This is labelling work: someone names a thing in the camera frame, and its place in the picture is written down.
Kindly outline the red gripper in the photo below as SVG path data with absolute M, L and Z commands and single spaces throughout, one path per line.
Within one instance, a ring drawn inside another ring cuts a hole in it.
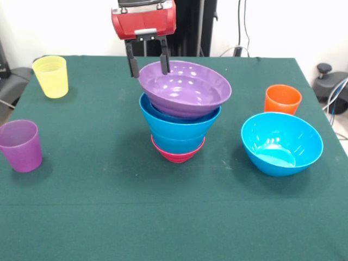
M 171 35 L 176 30 L 175 1 L 145 1 L 119 4 L 111 10 L 113 27 L 121 40 L 125 40 L 126 55 L 133 78 L 139 77 L 137 59 L 133 54 L 132 42 L 147 34 Z M 169 52 L 166 38 L 159 38 L 161 44 L 160 63 L 164 75 L 170 73 Z

